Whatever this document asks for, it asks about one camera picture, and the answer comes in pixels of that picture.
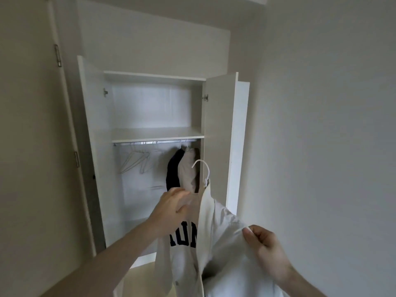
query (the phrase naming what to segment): white wardrobe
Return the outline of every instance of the white wardrobe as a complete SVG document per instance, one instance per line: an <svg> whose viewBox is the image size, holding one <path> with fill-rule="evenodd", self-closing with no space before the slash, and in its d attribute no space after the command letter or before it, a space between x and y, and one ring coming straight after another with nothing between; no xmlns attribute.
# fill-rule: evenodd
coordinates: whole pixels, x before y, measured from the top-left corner
<svg viewBox="0 0 396 297"><path fill-rule="evenodd" d="M107 246L150 215L181 146L200 149L212 196L236 213L248 82L238 73L203 79L103 71L82 56L78 65ZM202 180L207 170L200 171ZM156 243L135 265L155 252Z"/></svg>

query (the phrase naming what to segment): hanging rod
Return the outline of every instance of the hanging rod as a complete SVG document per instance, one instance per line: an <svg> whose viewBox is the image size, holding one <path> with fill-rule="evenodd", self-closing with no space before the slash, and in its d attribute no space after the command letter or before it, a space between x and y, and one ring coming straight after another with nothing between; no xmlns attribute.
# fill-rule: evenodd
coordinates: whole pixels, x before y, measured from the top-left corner
<svg viewBox="0 0 396 297"><path fill-rule="evenodd" d="M151 145L151 144L170 144L170 143L188 143L196 142L198 139L184 139L184 140L149 140L145 142L129 142L129 143L113 143L113 146L121 145Z"/></svg>

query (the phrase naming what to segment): shelf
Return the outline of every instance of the shelf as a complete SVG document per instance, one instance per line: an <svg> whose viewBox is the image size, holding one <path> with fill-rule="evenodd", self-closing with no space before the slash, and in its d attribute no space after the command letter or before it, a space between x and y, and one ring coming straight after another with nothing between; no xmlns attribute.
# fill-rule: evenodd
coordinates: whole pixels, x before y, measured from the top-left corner
<svg viewBox="0 0 396 297"><path fill-rule="evenodd" d="M181 86L202 86L205 78L179 77L167 75L128 73L104 71L105 78L110 82L149 83L149 84L171 84Z"/></svg>
<svg viewBox="0 0 396 297"><path fill-rule="evenodd" d="M203 139L204 135L193 127L114 129L113 143L147 142L152 140Z"/></svg>

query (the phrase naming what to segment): door hinge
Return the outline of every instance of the door hinge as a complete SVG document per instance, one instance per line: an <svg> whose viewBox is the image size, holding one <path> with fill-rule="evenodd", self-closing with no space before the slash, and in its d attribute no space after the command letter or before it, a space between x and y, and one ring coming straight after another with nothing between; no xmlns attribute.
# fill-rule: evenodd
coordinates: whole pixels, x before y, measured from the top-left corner
<svg viewBox="0 0 396 297"><path fill-rule="evenodd" d="M76 159L76 167L79 168L80 167L80 159L78 157L77 151L74 152L74 158Z"/></svg>
<svg viewBox="0 0 396 297"><path fill-rule="evenodd" d="M61 52L59 51L59 46L58 45L53 45L53 46L55 49L56 62L58 64L58 67L62 67Z"/></svg>

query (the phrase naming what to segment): open wardrobe door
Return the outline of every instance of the open wardrobe door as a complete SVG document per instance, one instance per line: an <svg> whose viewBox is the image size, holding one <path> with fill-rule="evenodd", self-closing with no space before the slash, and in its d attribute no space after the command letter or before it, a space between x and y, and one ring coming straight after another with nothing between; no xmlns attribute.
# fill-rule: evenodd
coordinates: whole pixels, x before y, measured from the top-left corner
<svg viewBox="0 0 396 297"><path fill-rule="evenodd" d="M78 56L78 66L95 169L93 177L96 179L106 246L109 246L125 234L121 223L122 200L119 200L122 196L119 192L121 179L117 173L111 140L112 95L111 92L105 94L103 71L82 56Z"/></svg>
<svg viewBox="0 0 396 297"><path fill-rule="evenodd" d="M249 83L238 73L206 79L204 160L212 197L233 214L238 206Z"/></svg>

